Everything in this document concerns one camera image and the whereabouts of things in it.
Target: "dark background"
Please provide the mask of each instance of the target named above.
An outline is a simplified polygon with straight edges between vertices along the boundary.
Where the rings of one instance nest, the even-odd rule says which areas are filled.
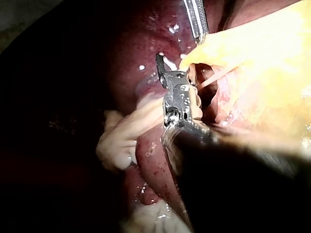
[[[122,177],[95,155],[103,109],[114,106],[105,53],[122,17],[112,9],[64,0],[0,55],[3,233],[117,231]]]

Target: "metal jaw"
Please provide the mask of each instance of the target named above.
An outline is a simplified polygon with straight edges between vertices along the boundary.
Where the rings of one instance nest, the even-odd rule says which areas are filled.
[[[156,67],[162,86],[168,89],[163,100],[164,126],[167,127],[179,120],[192,120],[191,88],[188,74],[183,71],[166,71],[164,56],[159,53],[155,56]]]

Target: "metal surgical tool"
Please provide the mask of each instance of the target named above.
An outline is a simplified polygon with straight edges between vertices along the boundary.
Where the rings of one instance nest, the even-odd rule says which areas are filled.
[[[161,144],[195,233],[268,229],[311,209],[311,147],[260,132],[193,119],[188,74],[166,71]]]
[[[184,0],[192,35],[197,45],[201,45],[208,32],[203,0]]]

